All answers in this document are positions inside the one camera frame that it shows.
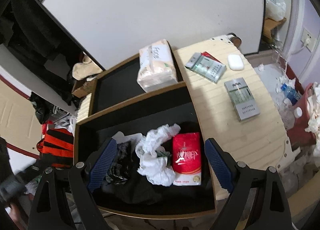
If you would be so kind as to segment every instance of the door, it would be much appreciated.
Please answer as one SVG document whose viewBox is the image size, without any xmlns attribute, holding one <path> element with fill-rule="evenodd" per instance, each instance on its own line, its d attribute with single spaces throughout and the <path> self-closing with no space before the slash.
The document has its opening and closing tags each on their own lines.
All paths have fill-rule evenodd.
<svg viewBox="0 0 320 230">
<path fill-rule="evenodd" d="M 42 127 L 32 104 L 0 80 L 0 136 L 8 143 L 39 155 Z"/>
</svg>

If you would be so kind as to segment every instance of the water bottle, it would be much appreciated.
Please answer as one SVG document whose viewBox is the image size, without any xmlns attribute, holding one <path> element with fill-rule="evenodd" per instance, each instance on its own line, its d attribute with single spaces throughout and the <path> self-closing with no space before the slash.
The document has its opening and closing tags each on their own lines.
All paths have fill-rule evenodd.
<svg viewBox="0 0 320 230">
<path fill-rule="evenodd" d="M 300 98 L 296 90 L 290 86 L 287 86 L 286 83 L 282 85 L 281 90 L 283 91 L 284 96 L 288 98 L 294 106 Z"/>
</svg>

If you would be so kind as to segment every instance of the open drawer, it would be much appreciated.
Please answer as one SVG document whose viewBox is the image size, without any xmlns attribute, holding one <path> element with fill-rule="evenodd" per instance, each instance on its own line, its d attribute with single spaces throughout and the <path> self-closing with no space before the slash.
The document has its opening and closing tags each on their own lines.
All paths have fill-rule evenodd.
<svg viewBox="0 0 320 230">
<path fill-rule="evenodd" d="M 85 161 L 108 137 L 121 131 L 125 135 L 146 133 L 164 124 L 181 126 L 180 133 L 201 132 L 199 122 L 184 82 L 145 95 L 140 101 L 117 109 L 105 109 L 76 125 L 74 162 Z M 163 144 L 172 153 L 172 140 Z M 108 190 L 97 189 L 92 196 L 100 209 L 125 216 L 153 219 L 192 218 L 215 212 L 215 195 L 209 164 L 201 142 L 202 184 L 199 186 L 164 187 L 152 185 L 145 176 L 137 173 L 139 158 L 132 150 L 131 178 L 124 185 L 114 185 Z M 136 188 L 146 187 L 136 203 L 128 195 Z"/>
<path fill-rule="evenodd" d="M 181 72 L 172 52 L 171 54 L 178 82 L 182 82 Z M 99 74 L 94 81 L 89 116 L 108 108 L 122 106 L 126 101 L 146 94 L 137 83 L 139 69 L 140 59 L 139 54 L 136 54 Z"/>
</svg>

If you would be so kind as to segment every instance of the screw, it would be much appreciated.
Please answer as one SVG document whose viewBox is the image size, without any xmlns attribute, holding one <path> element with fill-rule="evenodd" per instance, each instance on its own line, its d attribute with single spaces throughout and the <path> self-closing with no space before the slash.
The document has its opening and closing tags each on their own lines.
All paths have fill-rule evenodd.
<svg viewBox="0 0 320 230">
<path fill-rule="evenodd" d="M 76 167 L 77 167 L 78 169 L 81 169 L 83 166 L 84 166 L 84 163 L 83 163 L 82 161 L 80 161 L 80 162 L 78 162 L 78 163 L 76 164 Z"/>
<path fill-rule="evenodd" d="M 46 174 L 51 173 L 51 172 L 52 172 L 52 168 L 51 168 L 51 167 L 46 168 L 46 169 L 45 169 L 45 172 L 46 172 Z"/>
<path fill-rule="evenodd" d="M 270 166 L 270 167 L 269 167 L 269 171 L 272 172 L 272 173 L 275 173 L 277 170 L 276 170 L 275 167 Z"/>
<path fill-rule="evenodd" d="M 246 166 L 246 164 L 243 162 L 243 161 L 238 161 L 237 162 L 237 165 L 240 167 L 240 168 L 244 168 Z"/>
</svg>

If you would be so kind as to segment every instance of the desk surface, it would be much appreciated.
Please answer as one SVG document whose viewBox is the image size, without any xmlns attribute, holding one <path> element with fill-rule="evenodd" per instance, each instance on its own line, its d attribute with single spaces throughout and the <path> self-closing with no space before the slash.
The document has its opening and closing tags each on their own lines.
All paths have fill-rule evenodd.
<svg viewBox="0 0 320 230">
<path fill-rule="evenodd" d="M 217 84 L 184 67 L 194 52 L 207 51 L 227 66 Z M 238 54 L 244 62 L 244 70 L 233 71 L 228 67 L 229 54 Z M 224 151 L 236 161 L 244 161 L 254 169 L 276 166 L 284 154 L 287 138 L 281 117 L 272 98 L 257 73 L 233 45 L 228 41 L 207 40 L 178 49 L 174 52 L 182 77 L 187 84 L 204 140 L 214 138 Z M 243 77 L 249 86 L 260 115 L 239 122 L 224 82 Z M 216 199 L 228 196 L 213 174 Z"/>
</svg>

